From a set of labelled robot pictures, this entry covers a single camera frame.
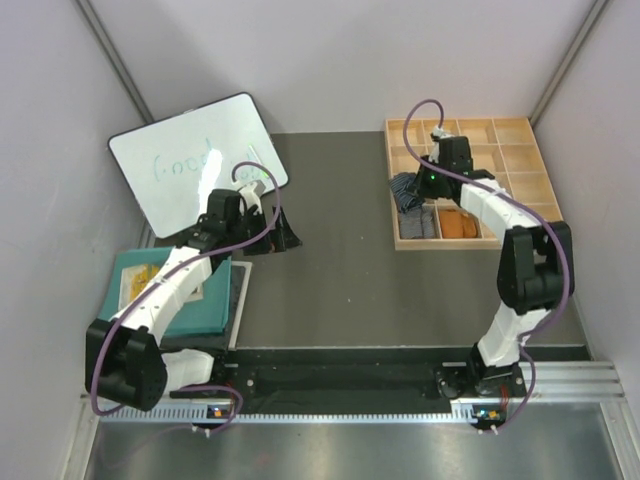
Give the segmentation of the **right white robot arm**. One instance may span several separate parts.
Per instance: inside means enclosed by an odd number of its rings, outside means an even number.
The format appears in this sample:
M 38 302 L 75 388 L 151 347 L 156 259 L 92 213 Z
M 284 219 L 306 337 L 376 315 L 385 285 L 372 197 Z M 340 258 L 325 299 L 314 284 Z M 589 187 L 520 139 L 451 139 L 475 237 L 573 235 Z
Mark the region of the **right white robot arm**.
M 466 380 L 476 394 L 498 389 L 520 360 L 520 348 L 550 314 L 559 315 L 575 289 L 570 226 L 548 221 L 516 201 L 486 170 L 476 170 L 469 140 L 439 133 L 420 158 L 412 195 L 449 199 L 500 241 L 497 290 L 501 300 L 487 333 L 474 345 Z

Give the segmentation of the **dark blue striped underwear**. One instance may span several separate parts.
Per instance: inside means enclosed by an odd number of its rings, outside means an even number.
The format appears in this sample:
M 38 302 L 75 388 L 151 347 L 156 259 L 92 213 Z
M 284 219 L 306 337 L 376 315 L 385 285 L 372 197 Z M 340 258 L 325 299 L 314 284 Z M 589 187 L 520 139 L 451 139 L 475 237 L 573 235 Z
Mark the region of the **dark blue striped underwear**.
M 410 192 L 416 173 L 401 172 L 389 180 L 389 187 L 399 213 L 408 213 L 420 209 L 424 200 Z

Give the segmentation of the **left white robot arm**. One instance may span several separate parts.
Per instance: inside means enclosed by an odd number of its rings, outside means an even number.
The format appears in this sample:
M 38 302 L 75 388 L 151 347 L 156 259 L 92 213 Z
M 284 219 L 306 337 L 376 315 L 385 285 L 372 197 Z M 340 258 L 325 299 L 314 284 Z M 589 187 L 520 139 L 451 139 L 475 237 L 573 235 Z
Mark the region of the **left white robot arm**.
M 164 352 L 162 339 L 192 292 L 204 284 L 232 252 L 264 255 L 301 246 L 280 205 L 264 214 L 264 185 L 214 189 L 196 222 L 178 233 L 159 272 L 110 319 L 86 330 L 85 387 L 100 416 L 99 399 L 116 408 L 149 411 L 173 391 L 194 385 L 205 396 L 226 387 L 225 370 L 213 355 L 197 349 Z

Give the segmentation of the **grey striped underwear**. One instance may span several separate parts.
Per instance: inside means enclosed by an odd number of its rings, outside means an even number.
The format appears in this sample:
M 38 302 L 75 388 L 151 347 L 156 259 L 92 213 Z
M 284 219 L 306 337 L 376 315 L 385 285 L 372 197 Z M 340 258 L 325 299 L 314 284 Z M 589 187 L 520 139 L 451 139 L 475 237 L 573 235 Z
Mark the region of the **grey striped underwear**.
M 415 209 L 398 214 L 398 228 L 401 239 L 434 239 L 436 229 L 433 211 L 429 208 Z

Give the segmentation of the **orange underwear white waistband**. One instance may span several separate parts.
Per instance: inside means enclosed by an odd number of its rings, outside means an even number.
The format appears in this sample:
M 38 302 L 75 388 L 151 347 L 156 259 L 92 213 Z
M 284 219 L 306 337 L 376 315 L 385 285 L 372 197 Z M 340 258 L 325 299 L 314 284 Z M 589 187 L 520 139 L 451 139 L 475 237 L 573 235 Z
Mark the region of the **orange underwear white waistband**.
M 473 239 L 478 237 L 476 222 L 468 213 L 455 209 L 440 209 L 438 217 L 443 239 Z

